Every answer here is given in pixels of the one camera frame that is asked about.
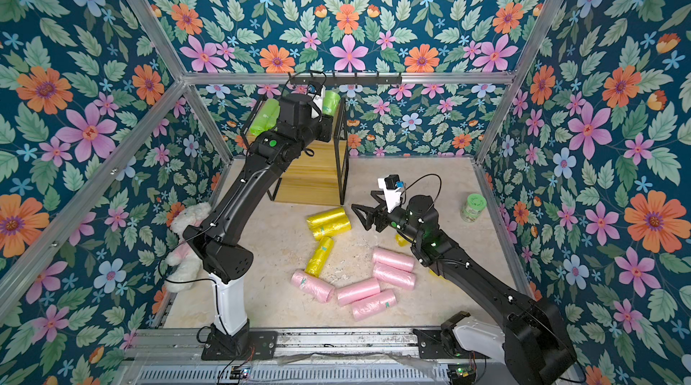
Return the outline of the green roll diagonal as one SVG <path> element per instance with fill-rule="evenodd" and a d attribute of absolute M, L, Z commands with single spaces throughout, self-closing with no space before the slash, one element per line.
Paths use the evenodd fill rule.
<path fill-rule="evenodd" d="M 335 118 L 340 107 L 341 96 L 336 91 L 327 90 L 322 95 L 321 111 L 325 116 Z"/>
<path fill-rule="evenodd" d="M 259 136 L 260 134 L 273 129 L 276 125 L 279 113 L 280 104 L 278 100 L 269 99 L 263 102 L 252 124 L 250 125 L 250 134 L 252 136 Z"/>

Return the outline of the wooden three-tier shelf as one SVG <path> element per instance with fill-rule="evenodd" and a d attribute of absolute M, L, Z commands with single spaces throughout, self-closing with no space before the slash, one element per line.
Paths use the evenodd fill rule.
<path fill-rule="evenodd" d="M 245 164 L 234 184 L 244 204 L 264 197 L 309 205 L 344 202 L 348 161 L 341 101 L 330 142 L 296 142 L 278 134 L 275 127 L 250 138 Z"/>

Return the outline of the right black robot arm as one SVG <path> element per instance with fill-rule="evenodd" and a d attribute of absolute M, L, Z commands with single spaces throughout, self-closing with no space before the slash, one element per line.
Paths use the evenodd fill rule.
<path fill-rule="evenodd" d="M 512 289 L 472 259 L 440 227 L 430 196 L 416 195 L 394 207 L 379 192 L 372 197 L 378 201 L 375 207 L 351 207 L 363 227 L 378 232 L 394 228 L 408 239 L 422 266 L 470 295 L 494 320 L 493 325 L 482 325 L 458 313 L 445 324 L 448 345 L 501 361 L 520 384 L 552 384 L 577 363 L 559 309 Z"/>

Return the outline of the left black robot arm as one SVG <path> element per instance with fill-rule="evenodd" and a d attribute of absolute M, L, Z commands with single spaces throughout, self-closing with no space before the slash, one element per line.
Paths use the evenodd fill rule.
<path fill-rule="evenodd" d="M 185 241 L 215 283 L 217 313 L 212 329 L 217 333 L 238 337 L 248 329 L 243 279 L 254 256 L 239 245 L 242 232 L 291 163 L 313 142 L 331 140 L 340 100 L 338 93 L 322 90 L 291 93 L 257 105 L 250 121 L 260 126 L 250 129 L 254 141 L 240 174 L 207 219 L 185 229 Z"/>

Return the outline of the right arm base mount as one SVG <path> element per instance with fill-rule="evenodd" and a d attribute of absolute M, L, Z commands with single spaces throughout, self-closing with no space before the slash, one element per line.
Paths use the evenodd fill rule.
<path fill-rule="evenodd" d="M 455 359 L 468 357 L 471 352 L 493 349 L 498 328 L 481 322 L 467 311 L 460 311 L 448 318 L 439 329 L 414 328 L 419 358 Z"/>

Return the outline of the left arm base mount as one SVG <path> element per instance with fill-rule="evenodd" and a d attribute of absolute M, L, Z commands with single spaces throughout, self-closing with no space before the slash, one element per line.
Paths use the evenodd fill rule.
<path fill-rule="evenodd" d="M 196 339 L 203 346 L 203 361 L 245 361 L 250 357 L 255 361 L 264 361 L 274 358 L 278 333 L 253 330 L 246 326 L 230 336 L 212 324 L 202 327 Z"/>

